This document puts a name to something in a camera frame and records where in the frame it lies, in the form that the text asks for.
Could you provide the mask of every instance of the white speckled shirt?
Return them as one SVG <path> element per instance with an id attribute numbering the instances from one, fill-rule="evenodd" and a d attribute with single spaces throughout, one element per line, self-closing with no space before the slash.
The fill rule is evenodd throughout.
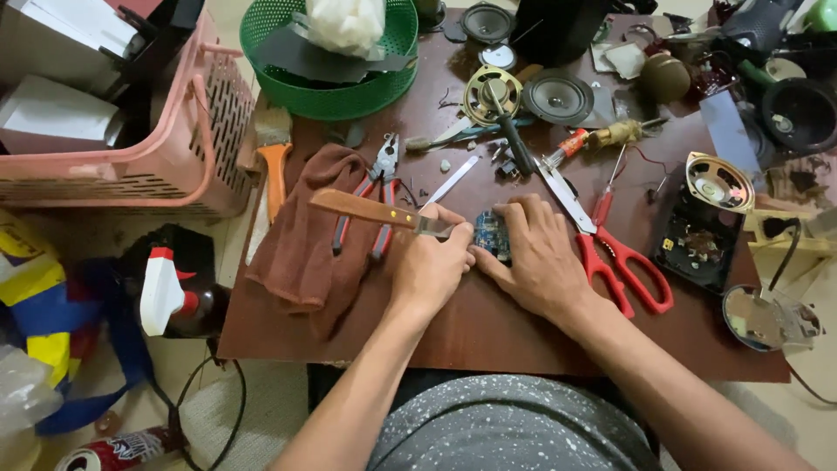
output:
<path id="1" fill-rule="evenodd" d="M 642 430 L 604 399 L 523 375 L 427 390 L 383 423 L 367 469 L 660 469 Z"/>

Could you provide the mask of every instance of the hand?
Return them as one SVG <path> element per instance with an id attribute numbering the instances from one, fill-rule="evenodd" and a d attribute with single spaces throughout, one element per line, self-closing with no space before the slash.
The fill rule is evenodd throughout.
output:
<path id="1" fill-rule="evenodd" d="M 422 333 L 453 296 L 475 258 L 467 251 L 473 241 L 474 226 L 464 217 L 434 203 L 422 208 L 420 214 L 457 225 L 445 242 L 431 235 L 400 230 L 390 248 L 388 260 L 398 265 L 385 319 L 404 317 L 411 329 Z"/>
<path id="2" fill-rule="evenodd" d="M 471 246 L 476 265 L 493 278 L 523 308 L 549 319 L 577 339 L 588 321 L 602 322 L 600 297 L 588 284 L 587 274 L 573 253 L 563 215 L 536 194 L 516 196 L 494 211 L 509 229 L 512 268 L 487 250 Z"/>

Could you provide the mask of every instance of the wooden table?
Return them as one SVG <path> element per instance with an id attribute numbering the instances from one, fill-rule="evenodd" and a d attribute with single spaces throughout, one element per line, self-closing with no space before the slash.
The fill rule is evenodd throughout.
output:
<path id="1" fill-rule="evenodd" d="M 449 13 L 457 14 L 449 8 Z M 612 31 L 616 39 L 637 17 L 618 18 Z M 375 158 L 386 132 L 404 137 L 438 136 L 454 123 L 455 107 L 439 109 L 439 100 L 447 93 L 458 100 L 472 69 L 455 59 L 461 44 L 452 44 L 442 34 L 420 38 L 418 76 L 409 92 L 400 100 L 364 123 L 367 139 L 361 155 Z M 602 86 L 621 87 L 610 75 L 596 75 L 588 55 L 569 66 L 582 79 L 599 81 Z M 319 122 L 296 118 L 295 149 L 286 168 L 285 182 L 290 191 L 298 179 L 306 157 L 323 144 L 323 126 Z M 545 122 L 521 133 L 535 155 L 549 154 L 567 132 Z M 679 117 L 665 125 L 662 136 L 646 139 L 639 145 L 652 159 L 685 161 L 688 152 L 713 154 L 709 132 L 700 114 Z M 475 151 L 462 144 L 424 156 L 403 156 L 398 176 L 412 178 L 419 189 L 433 193 L 450 175 L 439 171 L 441 160 L 448 159 L 453 169 L 470 155 L 481 155 L 474 168 L 441 200 L 447 208 L 469 220 L 497 202 L 515 194 L 538 193 L 544 200 L 557 202 L 537 176 L 514 184 L 497 180 L 490 163 L 492 144 L 483 142 Z M 602 151 L 595 159 L 577 158 L 562 169 L 573 181 L 588 213 L 613 169 L 614 150 Z M 645 202 L 645 191 L 656 188 L 664 176 L 659 165 L 646 163 L 630 155 L 629 165 L 617 180 L 614 206 L 608 230 L 623 243 L 643 253 L 650 253 L 651 221 L 656 206 Z M 227 321 L 221 336 L 219 354 L 225 358 L 271 359 L 300 362 L 352 360 L 375 329 L 389 298 L 390 284 L 381 267 L 367 274 L 357 300 L 338 324 L 332 340 L 313 339 L 306 316 L 275 313 L 276 299 L 258 283 L 244 277 L 244 261 L 238 278 Z M 781 352 L 762 354 L 739 344 L 721 320 L 719 300 L 675 277 L 670 278 L 675 306 L 659 316 L 647 314 L 630 290 L 629 299 L 637 315 L 635 324 L 681 363 L 706 380 L 741 380 L 788 382 L 788 365 Z M 733 263 L 730 284 L 758 283 L 755 264 L 742 238 Z M 603 285 L 598 292 L 607 293 Z M 501 371 L 542 375 L 599 375 L 598 367 L 581 348 L 546 320 L 519 308 L 486 276 L 476 271 L 462 280 L 456 294 L 430 324 L 410 362 L 415 367 L 462 370 Z"/>

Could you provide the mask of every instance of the blue circuit board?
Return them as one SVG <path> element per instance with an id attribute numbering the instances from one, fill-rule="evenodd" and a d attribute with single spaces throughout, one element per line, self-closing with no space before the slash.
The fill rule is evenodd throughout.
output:
<path id="1" fill-rule="evenodd" d="M 493 211 L 483 211 L 474 224 L 474 245 L 482 247 L 506 265 L 511 265 L 509 230 L 502 216 Z"/>

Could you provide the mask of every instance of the orange brush handle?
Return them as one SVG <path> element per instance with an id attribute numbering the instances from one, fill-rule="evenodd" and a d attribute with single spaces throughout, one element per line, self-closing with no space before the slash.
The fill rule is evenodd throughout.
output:
<path id="1" fill-rule="evenodd" d="M 267 163 L 267 215 L 271 224 L 288 197 L 285 192 L 285 159 L 293 148 L 293 144 L 288 143 L 259 149 Z"/>

